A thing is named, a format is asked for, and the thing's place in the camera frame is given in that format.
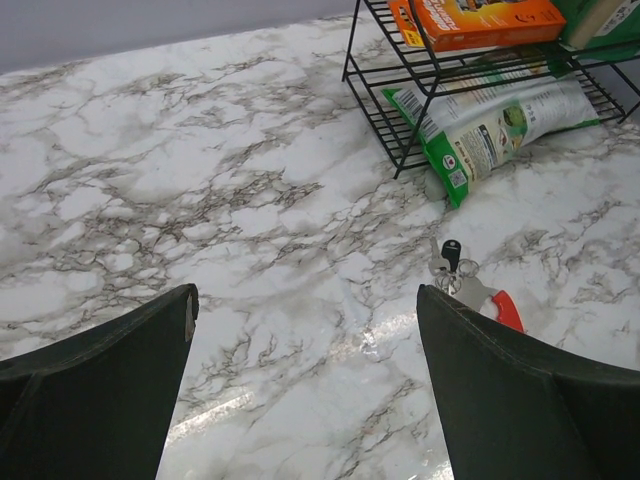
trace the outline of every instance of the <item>bunch of keys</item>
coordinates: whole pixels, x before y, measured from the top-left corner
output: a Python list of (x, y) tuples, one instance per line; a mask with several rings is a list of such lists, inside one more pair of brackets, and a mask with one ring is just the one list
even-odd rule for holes
[(456, 240), (444, 242), (442, 252), (435, 237), (431, 237), (430, 241), (432, 255), (429, 271), (434, 276), (434, 285), (453, 296), (462, 288), (462, 279), (475, 277), (480, 265), (468, 258), (460, 259), (462, 246)]

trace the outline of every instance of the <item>black object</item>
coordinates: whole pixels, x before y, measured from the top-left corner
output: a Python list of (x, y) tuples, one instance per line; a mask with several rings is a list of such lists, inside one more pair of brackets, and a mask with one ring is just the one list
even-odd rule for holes
[(640, 372), (500, 325), (434, 287), (418, 322), (456, 480), (640, 478)]
[(462, 245), (457, 240), (447, 240), (442, 244), (442, 251), (440, 255), (443, 258), (449, 260), (451, 272), (458, 270), (458, 263), (460, 263), (460, 252), (462, 251)]
[[(515, 58), (485, 62), (484, 64), (474, 62), (474, 60), (477, 60), (486, 53), (486, 51), (483, 51), (484, 49), (447, 52), (446, 56), (440, 55), (437, 57), (430, 46), (425, 30), (416, 14), (415, 5), (416, 1), (419, 0), (408, 1), (411, 16), (414, 19), (418, 19), (415, 22), (416, 27), (426, 47), (415, 48), (405, 45), (402, 35), (393, 20), (393, 15), (389, 9), (387, 0), (356, 0), (353, 24), (351, 26), (345, 65), (342, 73), (342, 80), (346, 81), (353, 91), (358, 105), (364, 112), (380, 143), (382, 143), (391, 162), (396, 167), (394, 178), (398, 178), (398, 175), (400, 175), (400, 172), (403, 170), (429, 165), (429, 161), (425, 158), (420, 142), (418, 141), (417, 134), (421, 128), (427, 109), (435, 97), (553, 75), (552, 72), (540, 71), (540, 73), (536, 73), (535, 75), (527, 74), (518, 76), (528, 68), (528, 64), (530, 63), (547, 61), (554, 65), (554, 70), (562, 69), (567, 72), (576, 72), (576, 79), (582, 85), (585, 94), (598, 112), (600, 120), (603, 122), (609, 120), (623, 122), (640, 107), (640, 101), (638, 101), (638, 99), (640, 99), (640, 88), (615, 65), (615, 63), (621, 63), (622, 61), (627, 62), (640, 58), (640, 53), (633, 57), (625, 58), (622, 61), (598, 60), (582, 62), (579, 60), (589, 54), (610, 52), (613, 55), (624, 52), (632, 46), (640, 48), (640, 38), (634, 41), (604, 47), (571, 51), (564, 48), (558, 42), (536, 44), (535, 46), (538, 48), (539, 53), (533, 53), (531, 45), (503, 47), (494, 50), (494, 52), (513, 53)], [(395, 52), (397, 59), (395, 62), (392, 61), (381, 64), (378, 60), (385, 58), (382, 52), (379, 52), (379, 54), (375, 56), (365, 55), (364, 58), (369, 62), (366, 68), (356, 61), (352, 53), (352, 47), (358, 23), (360, 4), (362, 2), (367, 6), (374, 20), (382, 30), (388, 46)], [(631, 109), (625, 110), (624, 107), (591, 76), (589, 71), (594, 68), (610, 68), (612, 70), (611, 73), (619, 76), (637, 96), (637, 103)], [(477, 79), (484, 77), (488, 72), (492, 71), (498, 71), (504, 74), (507, 79), (477, 82)], [(469, 82), (463, 87), (453, 85), (453, 82), (461, 80), (468, 80)], [(411, 128), (407, 122), (404, 121), (400, 113), (391, 107), (381, 94), (382, 88), (404, 87), (406, 86), (406, 82), (412, 82), (422, 94), (427, 97), (427, 101), (414, 128)]]
[(0, 478), (153, 480), (197, 316), (183, 285), (0, 362)]

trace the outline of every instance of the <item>red handle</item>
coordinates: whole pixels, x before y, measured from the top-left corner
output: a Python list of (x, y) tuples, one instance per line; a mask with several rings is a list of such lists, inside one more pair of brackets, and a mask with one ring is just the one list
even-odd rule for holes
[(491, 301), (498, 307), (498, 317), (496, 318), (498, 323), (524, 333), (518, 309), (507, 292), (499, 291), (491, 298)]

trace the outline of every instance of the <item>bag of food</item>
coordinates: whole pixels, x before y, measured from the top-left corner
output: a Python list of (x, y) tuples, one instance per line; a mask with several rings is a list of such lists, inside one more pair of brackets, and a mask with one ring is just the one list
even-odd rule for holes
[[(448, 89), (531, 76), (543, 68), (548, 67), (536, 64), (526, 70), (490, 72), (484, 78), (451, 83)], [(383, 94), (413, 128), (426, 96), (417, 87), (385, 89)], [(598, 114), (569, 74), (436, 97), (418, 135), (457, 208), (479, 180), (509, 161), (520, 147), (552, 131), (597, 123)]]

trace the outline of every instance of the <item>metal rack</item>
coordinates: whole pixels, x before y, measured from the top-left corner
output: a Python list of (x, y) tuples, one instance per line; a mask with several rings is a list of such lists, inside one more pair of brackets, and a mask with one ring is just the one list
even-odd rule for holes
[[(418, 131), (434, 98), (506, 83), (522, 82), (553, 74), (549, 70), (538, 74), (530, 74), (528, 68), (531, 63), (538, 61), (555, 62), (556, 65), (562, 65), (562, 68), (566, 69), (567, 72), (575, 72), (576, 78), (582, 85), (585, 94), (593, 104), (602, 122), (617, 120), (621, 123), (640, 107), (640, 88), (616, 65), (617, 63), (638, 59), (640, 54), (620, 61), (583, 60), (593, 54), (605, 51), (615, 52), (630, 46), (640, 49), (640, 39), (579, 51), (569, 50), (558, 42), (535, 44), (535, 53), (533, 54), (532, 45), (520, 45), (500, 48), (499, 51), (501, 53), (508, 54), (504, 56), (503, 60), (495, 61), (491, 64), (474, 62), (474, 60), (485, 55), (486, 51), (460, 51), (447, 52), (446, 54), (436, 54), (433, 51), (426, 32), (418, 20), (415, 1), (409, 0), (409, 7), (425, 45), (424, 48), (406, 46), (393, 19), (387, 0), (356, 0), (342, 74), (342, 80), (346, 81), (351, 88), (358, 105), (364, 112), (391, 162), (396, 167), (394, 178), (398, 178), (398, 175), (403, 170), (429, 165), (429, 161), (425, 158), (418, 140)], [(368, 8), (375, 22), (382, 30), (387, 43), (395, 53), (395, 60), (390, 64), (363, 68), (356, 61), (353, 47), (362, 3)], [(599, 67), (610, 68), (638, 96), (637, 103), (631, 109), (625, 110), (593, 78), (589, 70)], [(483, 80), (480, 84), (477, 82), (486, 73), (496, 71), (508, 73), (511, 78), (500, 81)], [(393, 109), (381, 95), (383, 87), (402, 85), (408, 82), (413, 82), (427, 97), (418, 122), (413, 128), (403, 120), (400, 113)]]

